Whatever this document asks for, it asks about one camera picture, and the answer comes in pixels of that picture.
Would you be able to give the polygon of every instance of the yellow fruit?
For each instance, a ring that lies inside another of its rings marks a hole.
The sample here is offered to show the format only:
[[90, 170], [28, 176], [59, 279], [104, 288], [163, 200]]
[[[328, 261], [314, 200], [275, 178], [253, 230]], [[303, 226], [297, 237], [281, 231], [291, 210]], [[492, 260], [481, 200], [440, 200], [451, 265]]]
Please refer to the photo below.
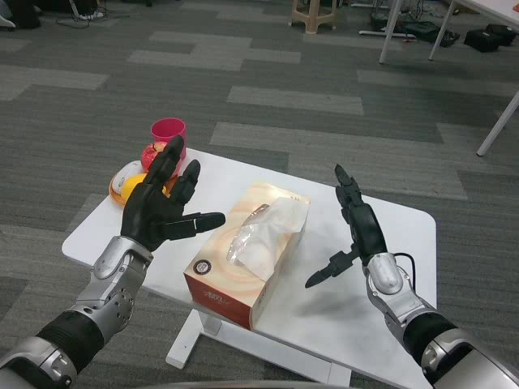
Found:
[[[137, 174], [133, 177], [128, 178], [124, 184], [122, 184], [121, 188], [121, 197], [124, 201], [128, 201], [130, 198], [131, 192], [135, 189], [137, 184], [140, 184], [146, 178], [146, 173]], [[162, 193], [165, 194], [165, 187], [162, 188]]]

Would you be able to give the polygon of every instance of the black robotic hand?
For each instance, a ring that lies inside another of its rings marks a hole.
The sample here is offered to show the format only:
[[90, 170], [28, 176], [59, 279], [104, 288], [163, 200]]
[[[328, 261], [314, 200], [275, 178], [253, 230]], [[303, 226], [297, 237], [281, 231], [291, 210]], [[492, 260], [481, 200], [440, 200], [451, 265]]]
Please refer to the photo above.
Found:
[[184, 146], [181, 136], [173, 138], [149, 168], [148, 175], [137, 185], [124, 207], [121, 235], [129, 237], [150, 251], [165, 240], [194, 237], [197, 233], [225, 223], [222, 213], [183, 215], [184, 206], [195, 193], [200, 163], [193, 160], [175, 182], [171, 195], [162, 192], [171, 178]]
[[350, 226], [354, 244], [351, 245], [348, 254], [339, 251], [333, 255], [327, 267], [317, 271], [308, 279], [306, 288], [320, 284], [329, 277], [339, 276], [352, 266], [352, 262], [357, 257], [362, 260], [362, 265], [367, 266], [373, 255], [388, 250], [379, 221], [371, 206], [362, 201], [362, 192], [355, 179], [350, 177], [340, 165], [335, 167], [335, 176], [339, 181], [335, 193], [341, 205], [342, 217]]

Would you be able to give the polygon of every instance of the stool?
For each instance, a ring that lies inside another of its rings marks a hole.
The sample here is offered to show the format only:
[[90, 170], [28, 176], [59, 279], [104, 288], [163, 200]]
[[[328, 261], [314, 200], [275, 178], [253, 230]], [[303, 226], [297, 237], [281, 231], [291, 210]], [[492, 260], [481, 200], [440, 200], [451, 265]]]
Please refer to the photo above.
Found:
[[307, 34], [316, 34], [317, 28], [322, 23], [331, 23], [335, 30], [337, 19], [337, 0], [332, 0], [332, 13], [320, 15], [320, 0], [310, 0], [310, 6], [305, 6], [298, 9], [299, 0], [294, 0], [292, 6], [292, 15], [290, 16], [289, 26], [294, 20], [305, 23], [305, 32]]

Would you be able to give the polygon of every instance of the white tissue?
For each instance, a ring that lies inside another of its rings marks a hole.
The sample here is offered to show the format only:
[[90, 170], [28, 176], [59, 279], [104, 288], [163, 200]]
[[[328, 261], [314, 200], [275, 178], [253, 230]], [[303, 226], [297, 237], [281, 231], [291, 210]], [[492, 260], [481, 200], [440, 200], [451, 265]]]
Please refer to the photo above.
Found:
[[258, 208], [243, 223], [230, 245], [227, 259], [243, 264], [267, 282], [277, 261], [277, 239], [282, 233], [298, 233], [307, 219], [309, 204], [286, 197]]

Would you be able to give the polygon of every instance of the table top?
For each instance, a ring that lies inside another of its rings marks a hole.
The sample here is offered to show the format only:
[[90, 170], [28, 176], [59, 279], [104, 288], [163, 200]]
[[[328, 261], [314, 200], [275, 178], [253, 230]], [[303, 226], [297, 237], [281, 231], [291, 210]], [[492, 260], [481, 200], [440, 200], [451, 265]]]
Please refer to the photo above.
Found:
[[[398, 387], [430, 387], [420, 368], [386, 328], [383, 315], [367, 299], [358, 259], [341, 276], [312, 289], [304, 288], [307, 278], [326, 266], [331, 255], [347, 251], [352, 243], [334, 188], [192, 149], [187, 154], [188, 160], [199, 160], [202, 171], [186, 213], [227, 213], [252, 182], [270, 182], [311, 198], [306, 232], [294, 256], [284, 265], [274, 290], [277, 298], [266, 305], [255, 332]], [[434, 219], [413, 208], [367, 196], [364, 199], [375, 210], [388, 249], [414, 256], [417, 292], [435, 306]], [[107, 197], [65, 240], [64, 255], [92, 266], [111, 237], [119, 235], [121, 219], [122, 208]], [[210, 234], [164, 243], [154, 253], [144, 287], [198, 309], [183, 271]], [[411, 272], [407, 259], [402, 258], [399, 264]]]
[[456, 0], [456, 2], [519, 29], [519, 12], [513, 10], [519, 0]]

